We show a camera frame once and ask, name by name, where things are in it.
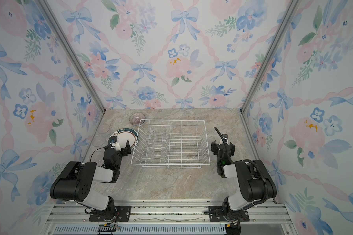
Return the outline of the white plate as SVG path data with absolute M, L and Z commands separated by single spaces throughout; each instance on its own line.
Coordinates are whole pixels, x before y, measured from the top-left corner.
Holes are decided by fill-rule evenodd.
M 114 143 L 114 137 L 117 138 L 117 142 L 121 148 L 124 148 L 126 146 L 126 142 L 128 141 L 130 148 L 133 149 L 137 138 L 137 132 L 131 128 L 119 129 L 110 135 L 108 140 L 109 144 Z

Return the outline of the clear glass tumbler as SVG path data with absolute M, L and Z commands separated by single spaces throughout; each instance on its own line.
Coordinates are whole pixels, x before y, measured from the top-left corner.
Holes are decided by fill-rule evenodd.
M 104 136 L 95 136 L 93 138 L 92 145 L 94 147 L 101 147 L 101 146 L 105 146 L 106 144 L 107 144 L 107 139 Z
M 111 127 L 108 124 L 101 124 L 97 129 L 97 134 L 100 136 L 109 136 L 111 134 Z

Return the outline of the grey striped ceramic bowl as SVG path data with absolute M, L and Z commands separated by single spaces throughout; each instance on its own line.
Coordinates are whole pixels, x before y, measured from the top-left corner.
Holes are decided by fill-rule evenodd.
M 143 113 L 134 113 L 129 117 L 129 122 L 132 125 L 140 125 L 146 120 Z

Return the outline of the clear glass tumbler back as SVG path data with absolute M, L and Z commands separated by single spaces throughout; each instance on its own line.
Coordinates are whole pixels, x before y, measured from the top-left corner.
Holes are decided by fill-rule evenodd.
M 100 136 L 109 136 L 111 134 L 111 127 L 108 124 L 101 124 L 97 129 L 97 134 Z

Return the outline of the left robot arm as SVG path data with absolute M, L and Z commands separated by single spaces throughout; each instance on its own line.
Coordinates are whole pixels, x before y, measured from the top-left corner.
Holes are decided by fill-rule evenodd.
M 74 201 L 90 211 L 90 220 L 114 221 L 120 214 L 111 196 L 103 195 L 92 189 L 93 182 L 116 183 L 120 176 L 122 159 L 131 153 L 129 141 L 124 147 L 111 138 L 105 146 L 103 166 L 96 162 L 69 162 L 51 186 L 50 196 L 53 199 Z

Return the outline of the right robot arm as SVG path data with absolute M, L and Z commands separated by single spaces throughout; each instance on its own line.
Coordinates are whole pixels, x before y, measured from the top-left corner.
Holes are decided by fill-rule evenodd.
M 237 180 L 239 190 L 224 199 L 220 207 L 209 206 L 205 214 L 211 221 L 248 221 L 248 209 L 263 204 L 277 195 L 277 187 L 261 160 L 232 161 L 235 145 L 211 143 L 211 152 L 217 156 L 217 173 L 222 178 Z

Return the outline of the white vent grille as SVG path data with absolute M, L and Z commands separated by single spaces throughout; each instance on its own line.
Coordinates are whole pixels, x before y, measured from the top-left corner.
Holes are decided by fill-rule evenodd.
M 224 225 L 122 224 L 118 228 L 99 225 L 57 225 L 50 235 L 225 235 Z

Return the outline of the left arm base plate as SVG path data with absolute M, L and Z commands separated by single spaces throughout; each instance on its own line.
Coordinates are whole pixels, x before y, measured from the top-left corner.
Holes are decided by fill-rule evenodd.
M 131 206 L 115 206 L 104 211 L 93 210 L 90 213 L 90 222 L 129 222 Z

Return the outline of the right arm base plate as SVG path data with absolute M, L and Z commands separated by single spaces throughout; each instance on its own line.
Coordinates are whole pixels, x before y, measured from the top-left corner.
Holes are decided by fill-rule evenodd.
M 247 211 L 239 210 L 233 211 L 225 209 L 223 206 L 208 206 L 208 211 L 204 214 L 209 216 L 210 222 L 249 222 L 250 218 Z

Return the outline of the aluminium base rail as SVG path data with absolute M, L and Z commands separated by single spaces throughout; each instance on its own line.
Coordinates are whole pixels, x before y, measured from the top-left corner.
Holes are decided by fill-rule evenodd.
M 208 206 L 221 206 L 221 201 L 184 200 L 118 200 L 116 206 L 131 206 L 129 222 L 90 222 L 88 210 L 75 203 L 54 205 L 41 232 L 50 235 L 57 225 L 99 225 L 118 228 L 122 224 L 199 224 L 224 225 L 226 235 L 295 235 L 296 229 L 286 206 L 270 199 L 248 210 L 249 222 L 210 222 L 204 214 Z

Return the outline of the right aluminium corner post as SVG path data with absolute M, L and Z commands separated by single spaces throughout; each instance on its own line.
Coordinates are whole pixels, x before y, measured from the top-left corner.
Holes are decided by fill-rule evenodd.
M 268 66 L 271 64 L 273 56 L 275 55 L 276 51 L 278 50 L 281 39 L 286 34 L 286 31 L 287 31 L 288 27 L 290 26 L 292 18 L 296 14 L 296 10 L 297 10 L 299 4 L 300 4 L 300 1 L 298 1 L 298 0 L 292 0 L 289 2 L 289 5 L 285 11 L 285 15 L 283 16 L 282 21 L 279 24 L 279 27 L 277 28 L 277 31 L 274 35 L 274 38 L 269 46 L 267 53 L 265 54 L 264 62 L 261 65 L 259 72 L 257 73 L 257 76 L 255 77 L 255 79 L 250 87 L 250 90 L 246 96 L 246 100 L 243 103 L 242 108 L 240 109 L 241 115 L 246 114 L 247 110 L 249 109 L 252 98 L 256 93 L 257 87 L 261 83 L 262 78 L 263 78 Z

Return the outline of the aluminium corner post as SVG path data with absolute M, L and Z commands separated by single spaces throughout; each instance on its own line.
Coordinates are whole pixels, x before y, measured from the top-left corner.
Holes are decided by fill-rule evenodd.
M 298 1 L 298 0 L 292 0 L 289 2 L 289 5 L 285 11 L 285 15 L 283 16 L 282 21 L 279 24 L 279 27 L 277 28 L 277 31 L 274 35 L 274 38 L 269 46 L 267 53 L 265 54 L 264 62 L 261 65 L 259 72 L 257 73 L 257 76 L 255 77 L 255 79 L 250 87 L 250 90 L 246 96 L 246 100 L 243 103 L 242 108 L 240 109 L 241 115 L 246 114 L 247 110 L 249 109 L 252 98 L 256 93 L 257 87 L 261 83 L 262 78 L 263 78 L 268 66 L 271 64 L 273 56 L 275 55 L 276 51 L 278 50 L 281 39 L 286 34 L 286 31 L 287 31 L 288 27 L 290 26 L 292 18 L 296 14 L 296 10 L 297 10 L 299 4 L 300 4 L 300 1 Z
M 44 14 L 47 22 L 50 24 L 51 29 L 55 32 L 55 34 L 59 38 L 60 43 L 63 47 L 63 50 L 66 52 L 68 59 L 70 60 L 72 66 L 77 71 L 82 83 L 85 85 L 92 99 L 98 105 L 98 109 L 104 113 L 106 109 L 104 108 L 103 103 L 101 102 L 97 92 L 95 91 L 93 84 L 87 77 L 82 64 L 80 63 L 74 49 L 72 48 L 71 43 L 68 41 L 67 36 L 64 33 L 60 23 L 58 22 L 55 14 L 53 13 L 50 5 L 47 3 L 47 1 L 44 1 L 44 0 L 35 1 L 35 3 L 39 7 L 40 11 Z

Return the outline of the left aluminium corner post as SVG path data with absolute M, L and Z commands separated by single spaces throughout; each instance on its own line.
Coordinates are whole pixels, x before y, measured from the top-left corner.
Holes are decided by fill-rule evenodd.
M 71 43 L 68 41 L 67 36 L 64 33 L 60 23 L 58 22 L 55 14 L 53 13 L 50 5 L 47 3 L 47 1 L 44 1 L 44 0 L 35 1 L 35 3 L 39 7 L 40 11 L 44 14 L 47 22 L 50 24 L 51 29 L 55 32 L 55 34 L 59 38 L 60 43 L 63 47 L 63 50 L 66 52 L 68 59 L 70 60 L 72 66 L 77 71 L 82 83 L 85 85 L 92 99 L 98 105 L 98 109 L 104 113 L 106 109 L 104 108 L 103 103 L 101 102 L 97 92 L 95 91 L 93 84 L 87 77 L 82 64 L 80 63 L 74 49 L 72 48 Z

